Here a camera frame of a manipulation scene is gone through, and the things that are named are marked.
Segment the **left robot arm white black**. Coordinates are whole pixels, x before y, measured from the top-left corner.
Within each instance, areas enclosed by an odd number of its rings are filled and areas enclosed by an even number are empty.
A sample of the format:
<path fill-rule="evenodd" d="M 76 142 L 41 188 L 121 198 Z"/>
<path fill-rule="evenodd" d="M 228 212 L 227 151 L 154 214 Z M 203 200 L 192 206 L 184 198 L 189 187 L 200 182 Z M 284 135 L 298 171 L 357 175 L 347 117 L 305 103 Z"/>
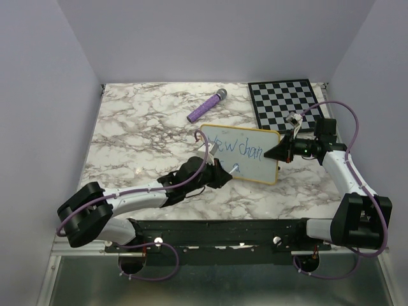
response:
<path fill-rule="evenodd" d="M 107 189 L 98 182 L 91 182 L 57 209 L 61 223 L 56 234 L 67 238 L 72 248 L 95 240 L 107 240 L 133 252 L 141 246 L 141 236 L 133 221 L 120 220 L 120 215 L 145 208 L 172 206 L 195 190 L 219 189 L 232 178 L 218 159 L 208 163 L 193 156 L 178 170 L 142 187 Z"/>

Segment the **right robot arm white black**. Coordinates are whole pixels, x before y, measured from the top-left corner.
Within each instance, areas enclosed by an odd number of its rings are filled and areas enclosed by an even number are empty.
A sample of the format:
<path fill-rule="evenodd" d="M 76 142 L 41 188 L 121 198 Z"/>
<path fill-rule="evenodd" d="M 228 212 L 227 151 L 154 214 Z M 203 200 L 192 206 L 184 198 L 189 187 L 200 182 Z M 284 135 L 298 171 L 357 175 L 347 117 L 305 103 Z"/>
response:
<path fill-rule="evenodd" d="M 390 199 L 378 196 L 362 179 L 346 145 L 337 142 L 334 119 L 318 119 L 314 136 L 313 140 L 297 138 L 294 131 L 288 131 L 264 154 L 285 163 L 295 156 L 316 158 L 342 197 L 331 219 L 307 219 L 305 227 L 294 232 L 294 244 L 306 250 L 319 239 L 348 248 L 381 249 L 392 210 Z"/>

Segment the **yellow framed whiteboard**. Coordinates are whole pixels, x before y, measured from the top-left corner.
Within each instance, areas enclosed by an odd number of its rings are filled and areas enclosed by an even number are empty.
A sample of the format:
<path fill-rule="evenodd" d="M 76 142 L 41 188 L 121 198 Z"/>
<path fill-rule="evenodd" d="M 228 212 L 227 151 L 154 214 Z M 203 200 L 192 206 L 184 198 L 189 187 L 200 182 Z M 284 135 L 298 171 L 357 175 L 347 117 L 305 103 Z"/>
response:
<path fill-rule="evenodd" d="M 235 179 L 274 185 L 278 179 L 278 162 L 263 154 L 279 144 L 281 136 L 276 131 L 247 127 L 203 124 L 200 130 L 209 142 L 218 144 L 217 158 L 226 171 L 234 167 Z"/>

